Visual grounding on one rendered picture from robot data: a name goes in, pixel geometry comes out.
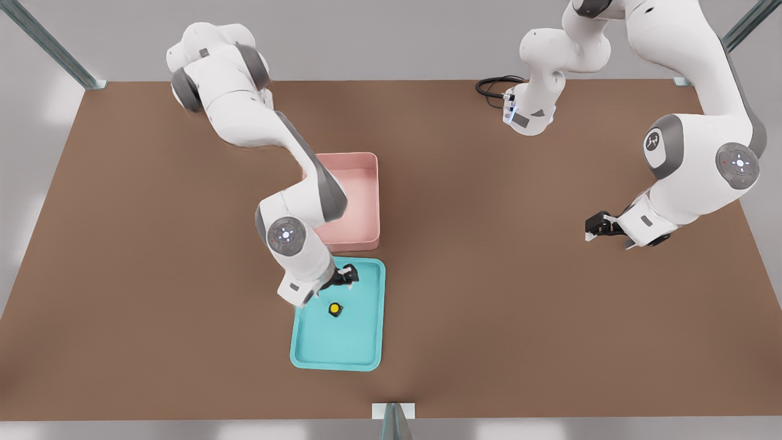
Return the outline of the silver frame post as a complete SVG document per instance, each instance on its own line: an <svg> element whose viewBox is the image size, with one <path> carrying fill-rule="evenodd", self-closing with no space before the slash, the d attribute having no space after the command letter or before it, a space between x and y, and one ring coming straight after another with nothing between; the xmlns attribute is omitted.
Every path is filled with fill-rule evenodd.
<svg viewBox="0 0 782 440"><path fill-rule="evenodd" d="M763 95L782 82L782 0L699 0L741 79Z"/></svg>
<svg viewBox="0 0 782 440"><path fill-rule="evenodd" d="M64 48L18 0L0 0L0 11L22 28L50 58L65 70L85 90L101 90L108 86L105 80L98 80Z"/></svg>
<svg viewBox="0 0 782 440"><path fill-rule="evenodd" d="M373 403L373 420L382 420L380 440L414 440L409 419L415 418L414 403Z"/></svg>

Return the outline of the pale blue-green tray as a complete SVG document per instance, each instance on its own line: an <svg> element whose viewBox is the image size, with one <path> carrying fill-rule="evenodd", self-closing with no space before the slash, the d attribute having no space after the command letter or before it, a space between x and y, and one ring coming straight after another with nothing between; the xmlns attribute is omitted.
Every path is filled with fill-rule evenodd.
<svg viewBox="0 0 782 440"><path fill-rule="evenodd" d="M296 309L290 361L302 369L371 372L382 359L386 268L371 257L336 257L335 262L353 264L360 281L322 290ZM339 317L329 315L330 303L344 307Z"/></svg>

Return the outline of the pink open box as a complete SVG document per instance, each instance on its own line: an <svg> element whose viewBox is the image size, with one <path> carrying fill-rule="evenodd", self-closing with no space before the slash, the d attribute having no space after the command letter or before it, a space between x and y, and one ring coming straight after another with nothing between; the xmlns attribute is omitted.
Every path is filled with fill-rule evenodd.
<svg viewBox="0 0 782 440"><path fill-rule="evenodd" d="M371 152L320 153L318 159L340 181L348 198L343 217L315 229L332 252L379 247L379 162Z"/></svg>

